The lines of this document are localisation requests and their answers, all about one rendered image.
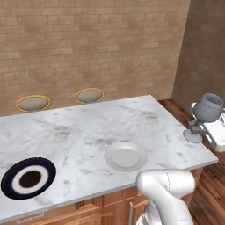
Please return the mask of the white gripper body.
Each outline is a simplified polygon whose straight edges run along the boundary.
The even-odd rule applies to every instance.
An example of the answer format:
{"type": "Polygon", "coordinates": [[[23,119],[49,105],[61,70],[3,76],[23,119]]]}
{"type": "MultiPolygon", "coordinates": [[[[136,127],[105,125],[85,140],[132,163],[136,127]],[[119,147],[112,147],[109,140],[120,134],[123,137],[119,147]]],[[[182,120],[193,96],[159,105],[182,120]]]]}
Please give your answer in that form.
{"type": "Polygon", "coordinates": [[[217,121],[205,123],[204,127],[213,148],[218,152],[225,152],[225,112],[221,113],[217,121]]]}

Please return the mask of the grey wine glass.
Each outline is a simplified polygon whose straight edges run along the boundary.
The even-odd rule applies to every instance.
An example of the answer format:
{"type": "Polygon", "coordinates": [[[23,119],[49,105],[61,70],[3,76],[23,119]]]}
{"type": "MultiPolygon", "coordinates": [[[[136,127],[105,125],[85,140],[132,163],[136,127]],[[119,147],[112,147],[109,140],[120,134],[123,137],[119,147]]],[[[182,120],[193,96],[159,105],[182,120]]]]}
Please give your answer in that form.
{"type": "MultiPolygon", "coordinates": [[[[195,119],[204,123],[212,123],[217,121],[222,112],[223,100],[221,97],[213,93],[205,93],[192,109],[195,119]]],[[[201,143],[202,136],[199,130],[188,128],[183,132],[183,136],[191,143],[201,143]]]]}

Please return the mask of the white plate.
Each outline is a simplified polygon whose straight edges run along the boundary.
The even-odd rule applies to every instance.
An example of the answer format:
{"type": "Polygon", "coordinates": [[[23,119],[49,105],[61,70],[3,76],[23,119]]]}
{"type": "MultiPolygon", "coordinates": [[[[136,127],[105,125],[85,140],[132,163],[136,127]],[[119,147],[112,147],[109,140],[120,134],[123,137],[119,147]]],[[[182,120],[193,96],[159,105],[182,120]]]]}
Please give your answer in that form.
{"type": "Polygon", "coordinates": [[[104,154],[106,163],[121,172],[138,171],[148,161],[146,151],[132,142],[115,142],[104,154]]]}

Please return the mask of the dark blue plate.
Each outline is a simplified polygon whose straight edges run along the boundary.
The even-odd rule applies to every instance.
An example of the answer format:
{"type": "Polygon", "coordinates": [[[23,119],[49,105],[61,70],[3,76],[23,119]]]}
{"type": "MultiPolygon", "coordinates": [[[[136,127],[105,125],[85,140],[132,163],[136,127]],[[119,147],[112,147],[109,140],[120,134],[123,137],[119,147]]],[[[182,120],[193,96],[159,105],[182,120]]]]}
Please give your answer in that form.
{"type": "Polygon", "coordinates": [[[2,180],[3,194],[13,200],[27,200],[38,196],[54,182],[54,164],[41,157],[32,157],[14,164],[2,180]]]}

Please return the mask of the wooden drawer front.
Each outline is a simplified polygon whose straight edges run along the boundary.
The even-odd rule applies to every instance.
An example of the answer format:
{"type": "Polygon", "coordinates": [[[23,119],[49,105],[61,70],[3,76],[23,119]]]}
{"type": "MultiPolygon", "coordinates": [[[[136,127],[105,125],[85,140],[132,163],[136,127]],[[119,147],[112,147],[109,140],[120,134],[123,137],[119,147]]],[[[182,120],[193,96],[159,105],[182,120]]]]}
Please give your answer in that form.
{"type": "Polygon", "coordinates": [[[102,196],[103,206],[111,205],[123,200],[123,191],[108,193],[102,196]]]}

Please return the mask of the yellow rimmed grey stool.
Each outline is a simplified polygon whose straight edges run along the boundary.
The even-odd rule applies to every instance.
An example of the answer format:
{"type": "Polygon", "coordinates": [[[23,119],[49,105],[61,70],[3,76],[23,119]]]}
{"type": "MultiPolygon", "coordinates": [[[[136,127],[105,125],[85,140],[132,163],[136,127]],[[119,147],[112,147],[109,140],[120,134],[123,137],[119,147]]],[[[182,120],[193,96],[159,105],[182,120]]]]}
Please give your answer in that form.
{"type": "Polygon", "coordinates": [[[29,95],[16,103],[16,107],[23,113],[46,110],[50,105],[50,99],[42,95],[29,95]]]}
{"type": "Polygon", "coordinates": [[[99,102],[103,99],[104,92],[98,88],[86,88],[80,90],[75,95],[75,101],[78,104],[84,105],[89,103],[99,102]]]}

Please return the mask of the wooden cabinet door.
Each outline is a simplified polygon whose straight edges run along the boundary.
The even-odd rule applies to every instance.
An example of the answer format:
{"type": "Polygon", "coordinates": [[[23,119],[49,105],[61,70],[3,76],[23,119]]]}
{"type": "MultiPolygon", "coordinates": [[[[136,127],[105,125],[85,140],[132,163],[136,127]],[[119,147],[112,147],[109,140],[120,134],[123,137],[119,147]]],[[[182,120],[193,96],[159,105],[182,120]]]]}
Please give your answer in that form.
{"type": "Polygon", "coordinates": [[[121,201],[102,208],[103,213],[113,213],[113,216],[104,217],[102,225],[128,225],[128,202],[121,201]]]}

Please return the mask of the curved wooden bar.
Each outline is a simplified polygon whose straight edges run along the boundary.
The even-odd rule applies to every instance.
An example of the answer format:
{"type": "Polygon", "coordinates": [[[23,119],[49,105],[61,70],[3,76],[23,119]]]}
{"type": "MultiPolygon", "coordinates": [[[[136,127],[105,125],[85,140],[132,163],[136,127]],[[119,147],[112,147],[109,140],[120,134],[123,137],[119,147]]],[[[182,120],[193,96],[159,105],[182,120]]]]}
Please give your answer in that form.
{"type": "Polygon", "coordinates": [[[64,222],[75,219],[77,216],[89,213],[92,210],[99,209],[99,206],[88,204],[76,209],[72,204],[66,207],[60,207],[54,210],[47,211],[43,219],[34,221],[31,225],[62,225],[64,222]]]}
{"type": "Polygon", "coordinates": [[[92,223],[95,221],[100,221],[101,225],[113,225],[114,213],[107,212],[107,213],[101,213],[101,214],[92,214],[84,218],[80,218],[74,221],[64,223],[63,225],[85,225],[86,223],[92,223]]]}

